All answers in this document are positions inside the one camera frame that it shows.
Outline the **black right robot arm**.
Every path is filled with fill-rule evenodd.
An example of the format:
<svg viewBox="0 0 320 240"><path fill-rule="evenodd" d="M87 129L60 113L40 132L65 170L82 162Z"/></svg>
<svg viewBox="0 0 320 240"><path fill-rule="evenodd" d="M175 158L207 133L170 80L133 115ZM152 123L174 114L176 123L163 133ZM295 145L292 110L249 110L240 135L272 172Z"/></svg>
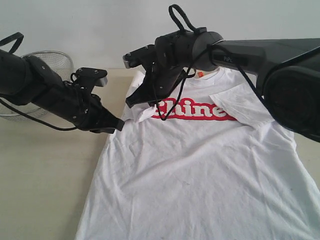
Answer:
<svg viewBox="0 0 320 240"><path fill-rule="evenodd" d="M250 87L281 126L310 140L320 140L320 40L224 40L213 31L176 31L154 44L126 54L127 68L143 66L142 85L126 98L128 107L154 105L167 98L186 77L184 68L217 67L256 76Z"/></svg>

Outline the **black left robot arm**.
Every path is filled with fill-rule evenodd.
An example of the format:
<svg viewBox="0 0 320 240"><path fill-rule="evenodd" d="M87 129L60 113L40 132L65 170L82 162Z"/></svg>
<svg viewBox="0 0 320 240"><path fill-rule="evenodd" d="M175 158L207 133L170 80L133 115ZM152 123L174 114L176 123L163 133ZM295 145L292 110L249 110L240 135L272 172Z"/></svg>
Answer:
<svg viewBox="0 0 320 240"><path fill-rule="evenodd" d="M70 81L54 72L36 56L19 57L0 52L0 96L16 106L32 103L92 133L121 131L124 121L114 116L92 93L106 78L107 71L82 67Z"/></svg>

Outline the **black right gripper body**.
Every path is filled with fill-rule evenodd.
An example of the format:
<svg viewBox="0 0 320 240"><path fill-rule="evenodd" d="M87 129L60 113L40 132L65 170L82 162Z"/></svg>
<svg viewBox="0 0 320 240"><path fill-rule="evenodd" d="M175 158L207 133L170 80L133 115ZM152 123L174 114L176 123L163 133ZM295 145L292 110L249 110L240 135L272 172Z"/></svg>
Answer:
<svg viewBox="0 0 320 240"><path fill-rule="evenodd" d="M151 85L155 96L155 102L168 98L176 89L179 83L188 76L184 67L175 66L173 68L164 68L160 66L160 73L145 72L142 83Z"/></svg>

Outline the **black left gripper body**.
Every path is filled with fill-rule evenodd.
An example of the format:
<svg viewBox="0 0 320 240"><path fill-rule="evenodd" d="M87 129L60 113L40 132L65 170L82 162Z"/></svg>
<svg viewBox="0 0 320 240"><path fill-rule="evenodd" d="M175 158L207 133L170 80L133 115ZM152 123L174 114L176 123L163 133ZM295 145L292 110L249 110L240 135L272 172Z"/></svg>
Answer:
<svg viewBox="0 0 320 240"><path fill-rule="evenodd" d="M98 120L100 115L97 116L97 119L94 120L94 107L97 108L98 114L102 113L102 103L101 98L96 94L92 93L95 87L85 88L81 87L78 84L65 84L65 87L72 93L75 94L77 100L77 115L73 116L78 122L74 123L74 127L63 128L63 132L81 130L88 131L90 127L98 127Z"/></svg>

